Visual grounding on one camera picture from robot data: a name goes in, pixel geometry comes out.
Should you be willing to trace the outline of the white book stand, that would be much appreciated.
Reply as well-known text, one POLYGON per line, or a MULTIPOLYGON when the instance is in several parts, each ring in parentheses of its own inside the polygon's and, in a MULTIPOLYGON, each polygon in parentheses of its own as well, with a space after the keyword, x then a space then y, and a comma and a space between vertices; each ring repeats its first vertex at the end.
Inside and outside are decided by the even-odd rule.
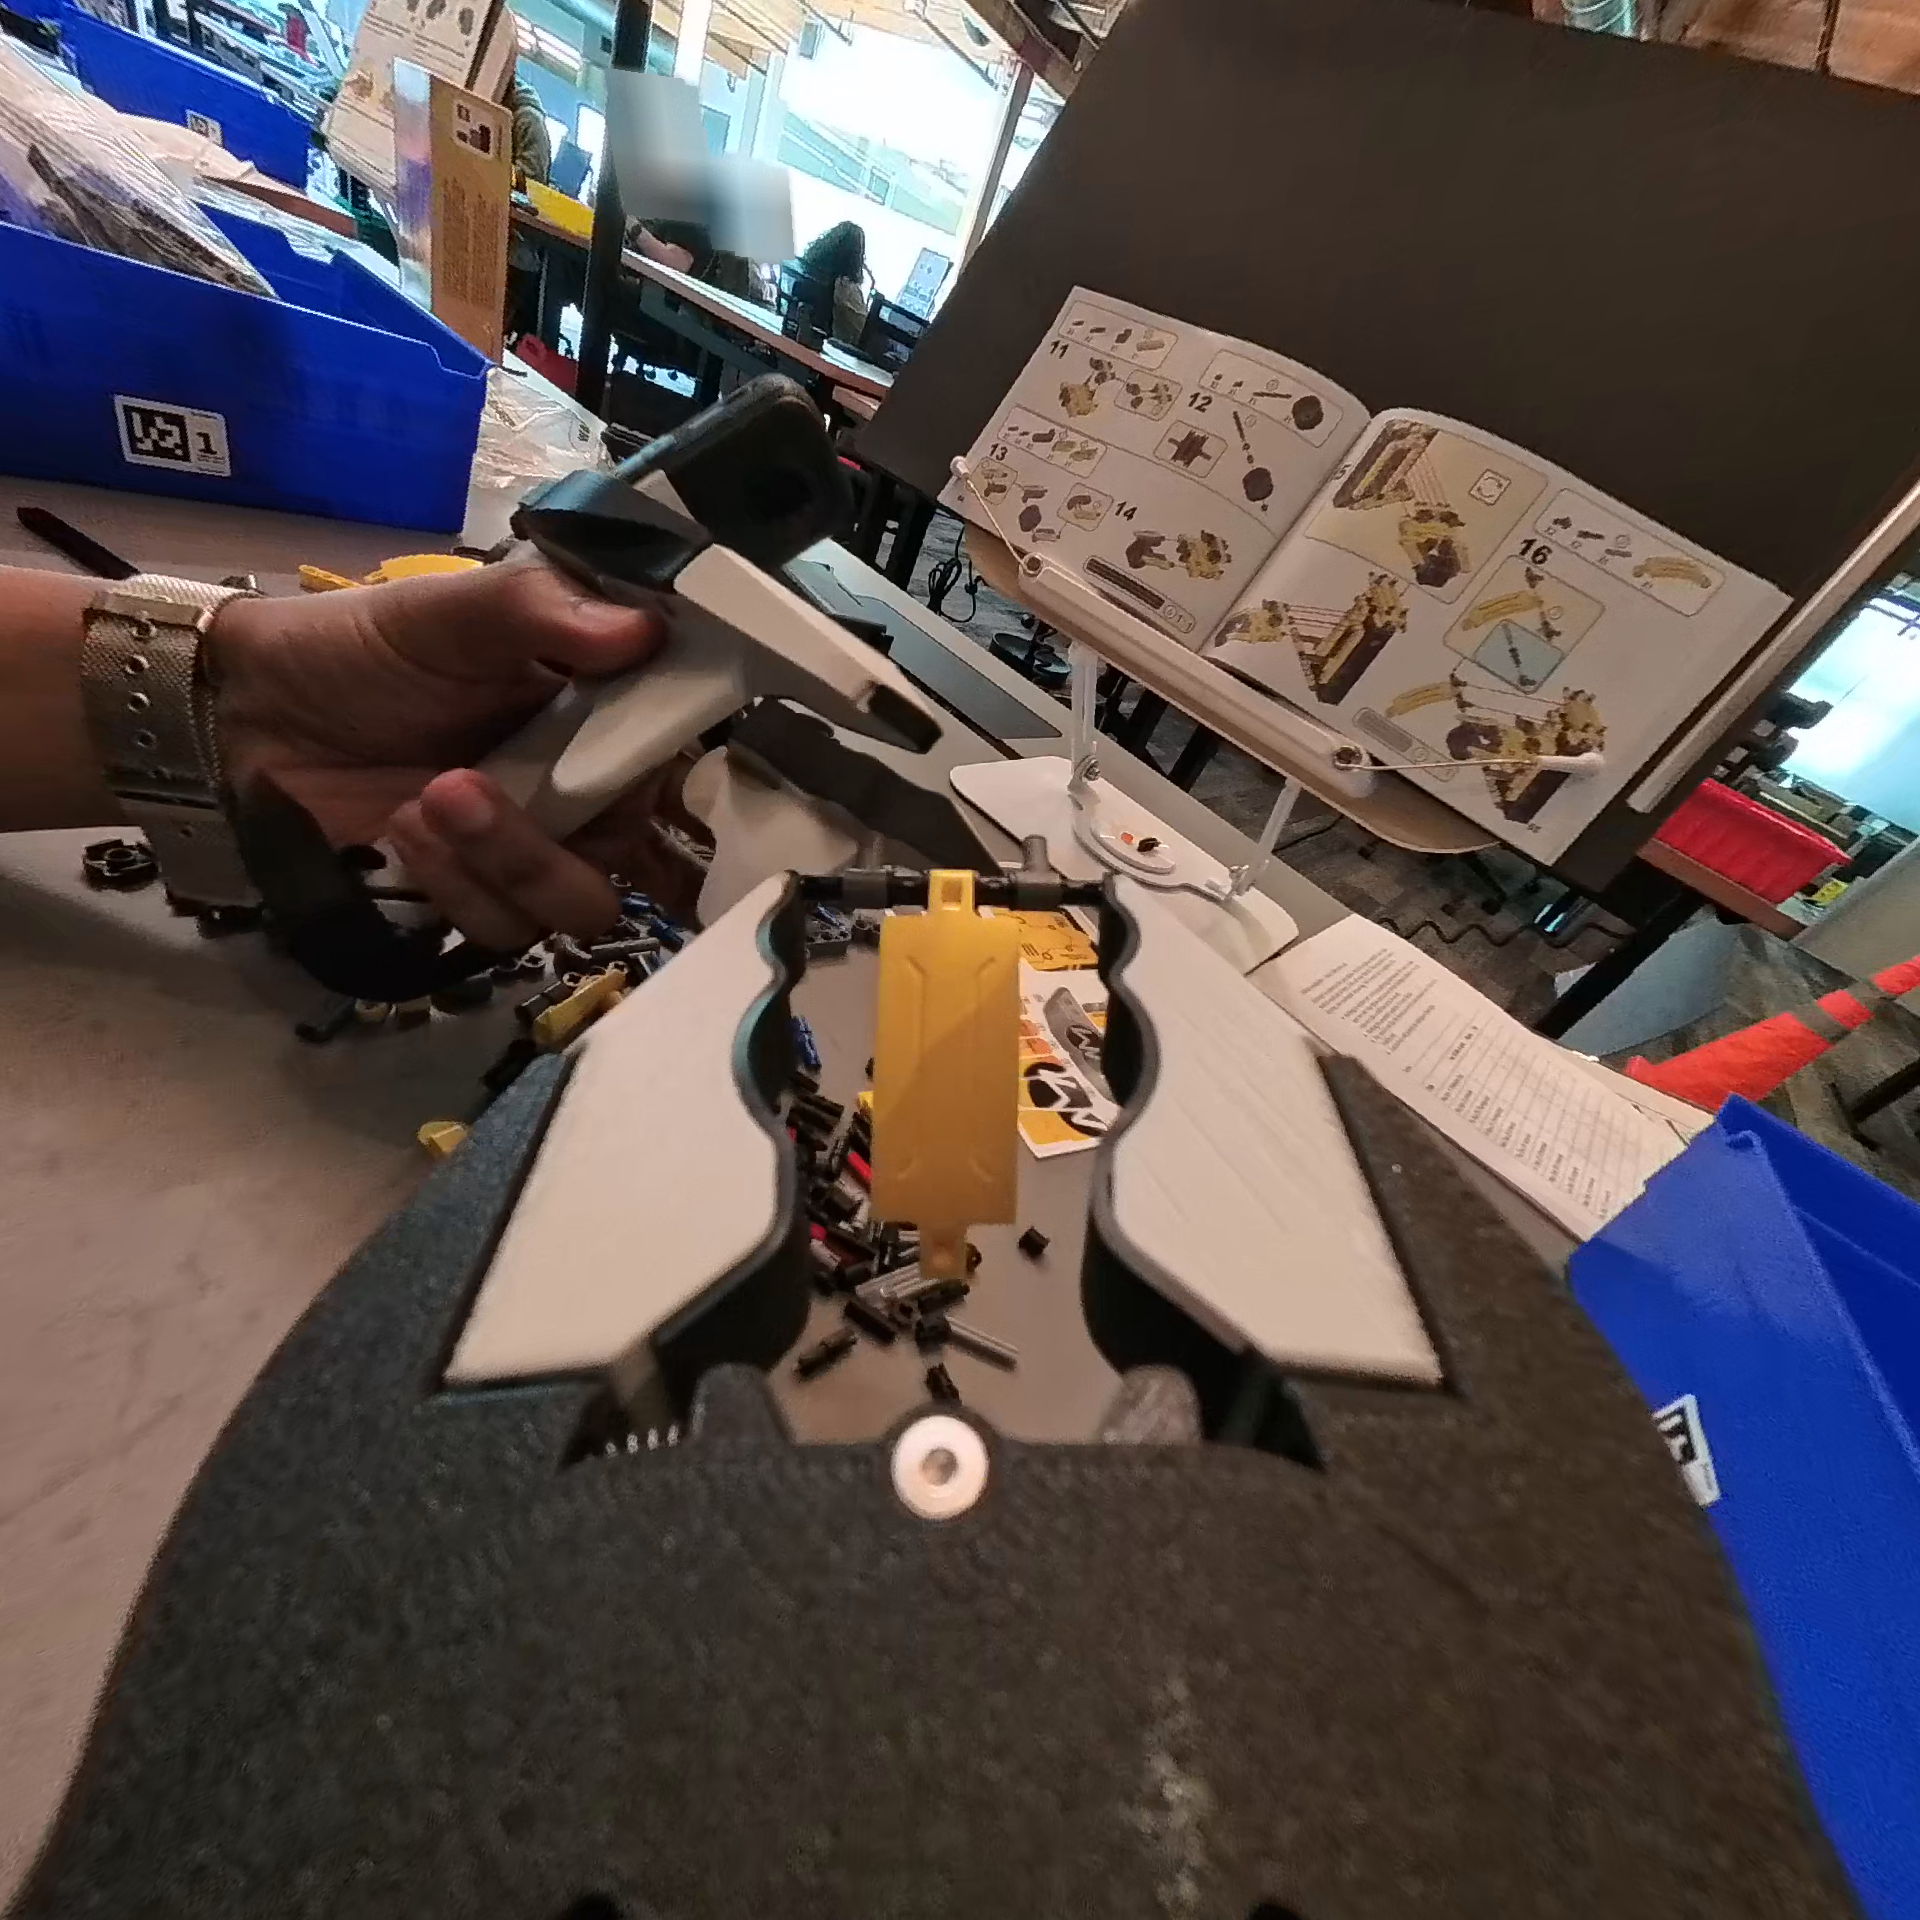
POLYGON ((1307 718, 1267 689, 1144 623, 1089 574, 1025 537, 1011 537, 1011 521, 997 516, 982 472, 982 464, 953 461, 953 481, 975 496, 1016 566, 1023 603, 1069 635, 1069 734, 1066 754, 1038 756, 1036 770, 953 772, 953 789, 1011 836, 1042 843, 1073 880, 1134 878, 1148 886, 1213 951, 1240 972, 1254 972, 1300 934, 1260 894, 1260 878, 1273 865, 1282 832, 1303 793, 1370 817, 1383 836, 1389 827, 1402 827, 1402 793, 1422 765, 1412 754, 1376 754, 1307 718), (1203 852, 1102 781, 1099 676, 1104 667, 1116 667, 1234 751, 1282 772, 1282 793, 1240 862, 1203 852))

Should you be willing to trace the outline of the open instruction booklet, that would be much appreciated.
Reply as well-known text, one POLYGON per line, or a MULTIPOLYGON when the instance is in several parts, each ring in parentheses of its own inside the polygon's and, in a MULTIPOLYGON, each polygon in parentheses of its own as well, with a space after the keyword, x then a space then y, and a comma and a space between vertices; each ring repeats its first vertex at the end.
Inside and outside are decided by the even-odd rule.
POLYGON ((1779 623, 1787 591, 1547 456, 1074 288, 945 501, 1551 865, 1779 623))

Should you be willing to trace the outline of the pile of toy building pieces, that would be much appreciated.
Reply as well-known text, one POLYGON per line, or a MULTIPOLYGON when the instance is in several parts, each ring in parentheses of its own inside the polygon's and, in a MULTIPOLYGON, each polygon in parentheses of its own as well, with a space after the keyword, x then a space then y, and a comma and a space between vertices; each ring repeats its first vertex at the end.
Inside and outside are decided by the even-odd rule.
MULTIPOLYGON (((710 930, 759 880, 778 874, 835 874, 843 868, 907 868, 925 874, 925 868, 915 865, 907 852, 866 836, 843 813, 827 808, 824 803, 811 803, 783 781, 753 768, 745 754, 736 756, 730 751, 730 756, 731 768, 756 783, 749 805, 756 808, 759 827, 759 862, 753 868, 717 865, 710 873, 710 887, 700 907, 704 930, 710 930)), ((413 894, 397 887, 397 878, 381 868, 386 848, 329 848, 343 852, 363 873, 365 890, 381 903, 381 911, 386 903, 413 901, 413 894)), ((157 858, 143 836, 141 846, 88 846, 84 874, 92 886, 143 878, 159 880, 157 858)), ((294 965, 277 936, 268 930, 261 901, 254 911, 190 911, 170 890, 167 901, 178 911, 193 913, 206 934, 257 930, 268 936, 268 945, 294 965)), ((805 901, 805 964, 827 951, 824 936, 829 922, 845 917, 854 917, 854 907, 805 901)), ((402 923, 426 923, 430 934, 446 936, 446 945, 458 945, 458 939, 450 939, 428 917, 402 917, 402 923)), ((454 980, 426 1000, 351 1000, 335 996, 316 982, 316 988, 328 992, 325 1014, 301 1022, 299 1038, 303 1046, 328 1046, 343 1031, 372 1028, 377 1022, 390 1022, 397 1028, 413 1022, 428 1024, 434 1014, 458 1014, 472 1004, 484 1004, 492 988, 520 980, 531 986, 531 996, 517 1003, 517 1031, 484 1074, 484 1101, 497 1101, 517 1082, 531 1076, 538 1061, 564 1065, 564 1058, 588 1038, 594 1022, 622 1008, 639 986, 651 986, 673 964, 670 944, 681 926, 685 926, 682 945, 704 934, 689 922, 682 923, 681 917, 652 907, 639 890, 635 903, 625 903, 622 922, 606 936, 574 945, 553 939, 553 953, 492 953, 484 945, 492 953, 492 965, 488 972, 454 980)), ((794 1022, 791 1035, 797 1065, 791 1074, 791 1090, 780 1098, 780 1111, 802 1165, 805 1274, 814 1285, 854 1289, 854 1319, 890 1336, 890 1289, 895 1284, 913 1284, 915 1275, 915 1231, 905 1225, 881 1228, 870 1209, 873 1104, 861 1101, 854 1115, 843 1115, 843 1108, 820 1092, 824 1061, 814 1038, 808 1035, 808 1024, 794 1022)))

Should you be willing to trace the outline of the person's left hand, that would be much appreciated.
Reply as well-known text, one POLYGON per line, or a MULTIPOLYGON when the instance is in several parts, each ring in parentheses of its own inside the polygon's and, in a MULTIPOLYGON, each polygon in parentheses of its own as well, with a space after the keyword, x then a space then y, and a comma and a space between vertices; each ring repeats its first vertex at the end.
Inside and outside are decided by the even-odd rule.
POLYGON ((537 827, 480 765, 571 680, 638 669, 652 609, 609 603, 532 553, 461 574, 313 598, 243 598, 206 652, 237 783, 273 778, 329 843, 386 843, 467 939, 517 953, 606 934, 615 878, 689 917, 695 832, 682 770, 661 768, 571 840, 537 827))

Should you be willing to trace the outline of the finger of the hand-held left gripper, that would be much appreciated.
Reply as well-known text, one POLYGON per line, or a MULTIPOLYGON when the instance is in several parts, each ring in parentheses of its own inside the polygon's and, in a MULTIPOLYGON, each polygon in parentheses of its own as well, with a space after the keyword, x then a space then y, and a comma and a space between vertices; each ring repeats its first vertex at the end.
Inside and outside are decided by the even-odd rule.
POLYGON ((866 836, 913 854, 921 868, 997 874, 1001 858, 947 801, 893 765, 856 751, 818 715, 786 701, 759 701, 736 718, 730 751, 783 781, 811 803, 843 813, 866 836))
POLYGON ((753 868, 759 862, 753 785, 730 751, 675 754, 661 772, 661 832, 705 873, 753 868))

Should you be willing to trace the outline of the orange traffic cone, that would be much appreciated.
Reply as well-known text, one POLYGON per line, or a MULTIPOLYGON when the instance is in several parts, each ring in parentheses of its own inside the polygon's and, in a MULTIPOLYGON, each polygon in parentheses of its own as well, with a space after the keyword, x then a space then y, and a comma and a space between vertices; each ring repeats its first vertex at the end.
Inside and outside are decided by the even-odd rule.
POLYGON ((1696 1046, 1670 1061, 1636 1054, 1621 1070, 1623 1076, 1685 1101, 1703 1114, 1719 1114, 1734 1098, 1759 1104, 1914 988, 1916 957, 1893 964, 1871 980, 1853 980, 1779 1014, 1750 1022, 1726 1038, 1696 1046))

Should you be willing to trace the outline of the black partition board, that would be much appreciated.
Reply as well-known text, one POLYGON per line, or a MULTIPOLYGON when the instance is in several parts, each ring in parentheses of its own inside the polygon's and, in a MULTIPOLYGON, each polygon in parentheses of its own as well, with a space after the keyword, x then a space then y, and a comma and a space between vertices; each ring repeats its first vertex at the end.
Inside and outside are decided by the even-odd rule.
POLYGON ((1916 537, 1916 99, 1461 3, 1130 3, 859 456, 937 492, 1074 288, 1546 452, 1791 593, 1609 886, 1916 537))

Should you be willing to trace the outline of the yellow panel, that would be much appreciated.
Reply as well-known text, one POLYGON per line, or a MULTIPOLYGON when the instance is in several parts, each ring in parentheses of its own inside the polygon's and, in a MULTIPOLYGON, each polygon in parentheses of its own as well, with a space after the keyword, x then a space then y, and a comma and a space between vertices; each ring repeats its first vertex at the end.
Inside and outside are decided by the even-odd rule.
POLYGON ((802 874, 802 899, 890 907, 879 934, 870 1202, 918 1235, 921 1274, 970 1275, 970 1231, 1011 1225, 1019 1202, 1023 930, 1016 911, 1099 903, 1057 873, 1049 840, 1019 865, 843 868, 802 874))

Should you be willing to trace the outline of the brown cardboard panel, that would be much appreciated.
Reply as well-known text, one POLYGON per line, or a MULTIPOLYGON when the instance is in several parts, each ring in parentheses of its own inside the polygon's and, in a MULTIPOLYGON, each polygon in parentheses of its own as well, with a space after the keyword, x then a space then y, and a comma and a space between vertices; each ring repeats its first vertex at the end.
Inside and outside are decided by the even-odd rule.
POLYGON ((508 347, 514 115, 428 77, 428 298, 430 312, 488 363, 508 347))

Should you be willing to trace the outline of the clear bags of toy pieces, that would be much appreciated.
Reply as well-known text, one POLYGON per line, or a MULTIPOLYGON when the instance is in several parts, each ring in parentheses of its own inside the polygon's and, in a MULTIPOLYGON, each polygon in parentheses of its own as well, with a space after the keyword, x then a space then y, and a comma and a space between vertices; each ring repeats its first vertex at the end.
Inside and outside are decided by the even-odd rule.
POLYGON ((3 42, 3 226, 276 298, 115 108, 3 42))

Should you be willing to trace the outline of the yellow sticker sheet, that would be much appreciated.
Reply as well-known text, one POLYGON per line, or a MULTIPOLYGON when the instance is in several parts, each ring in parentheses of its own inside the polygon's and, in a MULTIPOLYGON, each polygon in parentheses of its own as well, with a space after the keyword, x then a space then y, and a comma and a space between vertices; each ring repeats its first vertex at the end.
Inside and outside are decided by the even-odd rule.
POLYGON ((1092 1149, 1116 1115, 1104 1070, 1107 982, 1099 945, 1069 911, 1016 911, 1019 1135, 1036 1160, 1092 1149))

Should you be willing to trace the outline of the crumpled clear plastic bag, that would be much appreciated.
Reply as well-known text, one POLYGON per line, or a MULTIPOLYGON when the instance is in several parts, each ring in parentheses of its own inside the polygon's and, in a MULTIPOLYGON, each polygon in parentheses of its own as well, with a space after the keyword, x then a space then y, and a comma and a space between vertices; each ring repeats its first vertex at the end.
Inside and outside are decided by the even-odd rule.
POLYGON ((514 492, 574 469, 609 469, 606 422, 544 373, 508 354, 488 373, 472 468, 474 492, 514 492))

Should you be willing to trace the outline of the small red plastic bin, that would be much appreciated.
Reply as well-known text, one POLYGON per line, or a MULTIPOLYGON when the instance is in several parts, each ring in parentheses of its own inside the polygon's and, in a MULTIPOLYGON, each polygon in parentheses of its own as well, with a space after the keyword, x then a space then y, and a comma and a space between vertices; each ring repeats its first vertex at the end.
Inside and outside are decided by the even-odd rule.
POLYGON ((1796 899, 1845 862, 1828 836, 1720 781, 1692 785, 1651 846, 1667 846, 1767 903, 1796 899))

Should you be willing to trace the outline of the black pen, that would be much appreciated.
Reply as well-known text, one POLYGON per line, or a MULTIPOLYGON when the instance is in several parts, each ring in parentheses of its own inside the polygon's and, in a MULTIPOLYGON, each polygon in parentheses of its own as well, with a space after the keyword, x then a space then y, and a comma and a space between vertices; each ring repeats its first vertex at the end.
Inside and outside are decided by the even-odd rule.
POLYGON ((57 553, 84 577, 121 584, 141 570, 133 561, 43 505, 16 505, 16 521, 37 545, 57 553))

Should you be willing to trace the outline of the blue plastic storage bin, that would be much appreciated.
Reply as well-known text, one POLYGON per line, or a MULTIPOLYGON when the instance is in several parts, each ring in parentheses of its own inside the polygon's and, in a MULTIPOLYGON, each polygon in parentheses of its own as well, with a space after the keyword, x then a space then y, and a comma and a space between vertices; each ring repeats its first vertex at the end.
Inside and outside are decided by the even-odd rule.
POLYGON ((1570 1254, 1868 1915, 1916 1915, 1916 1202, 1728 1098, 1570 1254))
POLYGON ((313 124, 266 85, 172 42, 139 34, 74 3, 3 3, 3 22, 31 20, 78 85, 131 116, 199 130, 229 156, 299 191, 312 181, 313 124))
POLYGON ((458 535, 491 358, 351 251, 214 226, 273 298, 3 227, 3 472, 458 535))

